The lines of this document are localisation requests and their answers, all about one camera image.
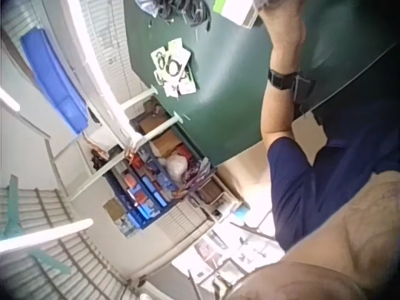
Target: navy blue shirt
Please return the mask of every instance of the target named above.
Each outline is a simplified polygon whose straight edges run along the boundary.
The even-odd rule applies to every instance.
[[[268,151],[276,239],[285,251],[346,204],[372,173],[400,172],[398,102],[343,111],[322,125],[327,144],[313,165],[288,137]]]

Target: green table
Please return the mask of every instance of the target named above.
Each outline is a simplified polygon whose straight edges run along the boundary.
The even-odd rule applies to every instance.
[[[214,0],[207,0],[213,7]],[[323,103],[375,59],[395,38],[380,26],[357,0],[307,1],[307,42],[303,70],[317,79],[304,103],[308,111]],[[193,28],[182,18],[167,25],[142,12],[134,0],[124,1],[127,43],[132,69],[145,84],[157,86],[150,53],[168,41],[182,38],[192,52],[191,67],[198,91],[179,100],[158,99],[169,113],[184,117],[183,130],[214,165],[239,154],[261,140],[260,111],[267,83],[271,43],[260,22],[244,29],[213,13],[211,30]]]

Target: sleeve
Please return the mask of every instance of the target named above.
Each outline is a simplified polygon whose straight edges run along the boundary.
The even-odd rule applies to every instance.
[[[303,183],[311,170],[299,144],[289,137],[275,140],[268,150],[271,172],[272,213],[275,237],[286,251],[301,235]]]

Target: blue storage drawer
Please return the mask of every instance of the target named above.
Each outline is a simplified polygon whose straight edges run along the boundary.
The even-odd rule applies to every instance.
[[[86,103],[72,84],[43,29],[34,28],[21,38],[36,84],[75,134],[88,126]]]

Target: black cable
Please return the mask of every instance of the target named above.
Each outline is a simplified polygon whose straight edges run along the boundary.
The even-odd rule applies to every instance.
[[[211,27],[211,11],[205,0],[155,0],[157,17],[170,22],[176,16],[183,15],[191,27],[207,22],[207,31]]]

